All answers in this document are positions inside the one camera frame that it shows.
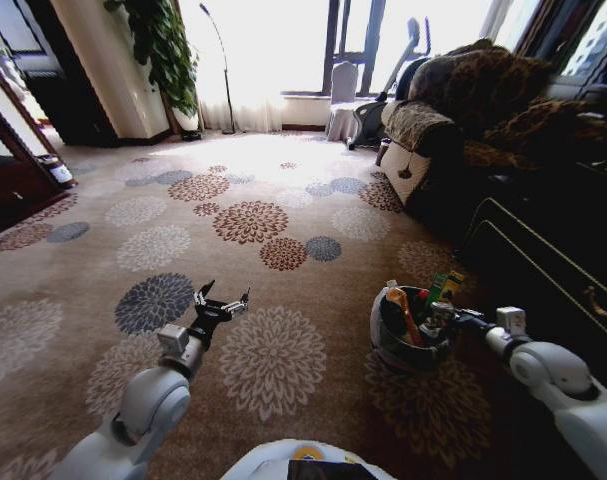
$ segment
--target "sofa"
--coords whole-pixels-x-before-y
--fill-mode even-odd
[[[486,39],[421,65],[382,115],[381,167],[406,209],[432,223],[449,216],[460,235],[488,188],[607,156],[607,121],[586,102],[546,98],[550,74]]]

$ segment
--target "bucket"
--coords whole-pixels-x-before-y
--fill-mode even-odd
[[[411,286],[398,288],[405,291],[408,299],[414,299],[422,290]],[[381,360],[392,368],[404,371],[435,370],[452,351],[457,337],[455,326],[444,327],[438,339],[431,345],[418,347],[407,343],[402,338],[405,332],[403,313],[398,305],[385,298],[387,291],[388,287],[383,288],[372,306],[370,331],[374,350]],[[424,305],[410,301],[409,307],[413,318],[418,319]]]

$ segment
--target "chair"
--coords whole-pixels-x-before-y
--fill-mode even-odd
[[[354,118],[356,82],[359,70],[353,63],[341,62],[332,70],[332,93],[330,100],[330,118],[325,127],[327,139],[331,142],[347,140],[358,129]]]
[[[607,120],[545,97],[550,71],[486,39],[421,65],[381,115],[381,168],[408,211],[460,230],[482,191],[530,197],[529,182],[555,189],[575,162],[607,158]]]

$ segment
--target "wooden cabinet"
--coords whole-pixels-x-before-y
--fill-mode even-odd
[[[0,113],[0,232],[66,195]]]

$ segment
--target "drawer handle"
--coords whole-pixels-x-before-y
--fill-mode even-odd
[[[598,303],[596,303],[596,299],[594,298],[596,296],[596,290],[594,287],[590,285],[583,293],[585,293],[587,296],[587,299],[590,302],[590,307],[592,307],[592,311],[603,318],[607,318],[607,310],[603,309]]]

